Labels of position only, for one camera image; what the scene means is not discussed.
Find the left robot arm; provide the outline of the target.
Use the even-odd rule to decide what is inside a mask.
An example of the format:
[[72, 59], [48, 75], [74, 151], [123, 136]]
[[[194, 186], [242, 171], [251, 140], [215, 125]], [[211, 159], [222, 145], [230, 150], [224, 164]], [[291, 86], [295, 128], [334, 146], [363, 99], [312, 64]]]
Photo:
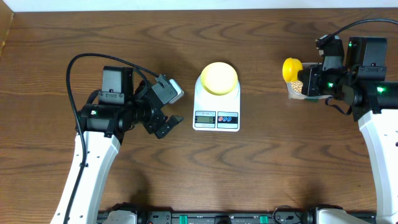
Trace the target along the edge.
[[144, 78], [134, 88], [135, 74], [141, 71], [105, 66], [101, 89], [77, 112], [72, 166], [52, 223], [96, 223], [106, 179], [125, 132], [142, 124], [149, 134], [162, 139], [183, 121], [161, 110], [184, 94], [175, 80], [159, 75], [154, 84]]

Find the yellow measuring scoop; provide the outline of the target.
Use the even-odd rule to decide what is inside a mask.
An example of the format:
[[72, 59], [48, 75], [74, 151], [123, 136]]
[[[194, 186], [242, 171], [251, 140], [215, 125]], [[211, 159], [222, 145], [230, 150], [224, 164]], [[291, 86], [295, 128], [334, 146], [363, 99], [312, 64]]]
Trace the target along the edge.
[[303, 70], [300, 60], [296, 58], [287, 58], [282, 67], [282, 75], [286, 83], [296, 82], [298, 80], [298, 72]]

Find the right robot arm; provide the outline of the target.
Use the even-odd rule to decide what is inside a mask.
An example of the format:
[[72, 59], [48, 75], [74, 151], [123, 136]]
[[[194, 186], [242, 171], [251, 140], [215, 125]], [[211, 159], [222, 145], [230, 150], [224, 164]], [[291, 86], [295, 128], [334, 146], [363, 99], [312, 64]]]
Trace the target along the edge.
[[386, 80], [387, 40], [383, 37], [317, 41], [322, 63], [294, 68], [305, 96], [325, 96], [349, 105], [365, 140], [376, 188], [377, 223], [397, 223], [397, 82]]

